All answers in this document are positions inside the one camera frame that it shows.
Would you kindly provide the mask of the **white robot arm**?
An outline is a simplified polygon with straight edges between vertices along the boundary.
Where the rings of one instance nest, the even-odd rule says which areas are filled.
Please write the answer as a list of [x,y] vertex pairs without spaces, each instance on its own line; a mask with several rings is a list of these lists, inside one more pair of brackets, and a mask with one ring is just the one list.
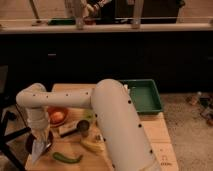
[[94,88],[47,92],[40,83],[16,95],[25,107],[32,130],[44,130],[48,116],[44,106],[92,109],[115,171],[161,171],[133,101],[117,80],[104,79]]

